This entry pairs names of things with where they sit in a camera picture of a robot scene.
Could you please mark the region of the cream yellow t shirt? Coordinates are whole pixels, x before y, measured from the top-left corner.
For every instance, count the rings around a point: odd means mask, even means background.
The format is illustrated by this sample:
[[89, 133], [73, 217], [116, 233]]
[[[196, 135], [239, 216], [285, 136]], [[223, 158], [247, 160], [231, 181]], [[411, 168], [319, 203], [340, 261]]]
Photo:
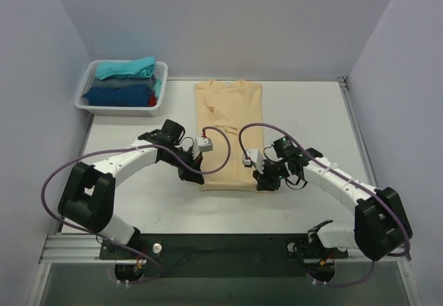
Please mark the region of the cream yellow t shirt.
[[262, 85], [245, 80], [230, 84], [217, 80], [199, 82], [195, 84], [195, 106], [197, 129], [201, 131], [207, 127], [206, 136], [213, 142], [213, 150], [203, 154], [201, 169], [218, 168], [230, 152], [226, 166], [206, 175], [200, 190], [255, 192], [257, 181], [253, 178], [253, 170], [244, 167], [238, 134], [243, 126], [262, 122]]

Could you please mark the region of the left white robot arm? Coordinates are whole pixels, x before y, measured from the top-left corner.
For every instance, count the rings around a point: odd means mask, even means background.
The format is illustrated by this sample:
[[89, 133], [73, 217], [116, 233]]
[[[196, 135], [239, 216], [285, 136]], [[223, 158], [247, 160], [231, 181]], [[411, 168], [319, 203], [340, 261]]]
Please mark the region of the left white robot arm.
[[180, 180], [204, 184], [202, 155], [179, 147], [182, 125], [167, 119], [162, 128], [140, 135], [127, 152], [94, 164], [76, 163], [58, 204], [58, 213], [81, 227], [116, 241], [124, 258], [141, 249], [141, 232], [114, 214], [116, 187], [139, 170], [162, 161], [178, 168]]

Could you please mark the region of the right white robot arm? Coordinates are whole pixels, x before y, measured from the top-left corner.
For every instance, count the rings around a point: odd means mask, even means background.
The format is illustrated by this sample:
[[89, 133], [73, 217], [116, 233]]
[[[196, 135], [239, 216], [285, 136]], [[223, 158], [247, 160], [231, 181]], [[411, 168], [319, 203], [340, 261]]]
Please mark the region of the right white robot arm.
[[281, 182], [296, 177], [301, 186], [314, 185], [333, 197], [354, 216], [351, 224], [327, 219], [308, 232], [307, 248], [316, 256], [330, 249], [358, 249], [378, 261], [405, 246], [413, 236], [400, 196], [393, 188], [383, 190], [345, 173], [314, 148], [302, 150], [286, 136], [273, 142], [276, 160], [258, 149], [243, 158], [252, 167], [257, 190], [275, 191]]

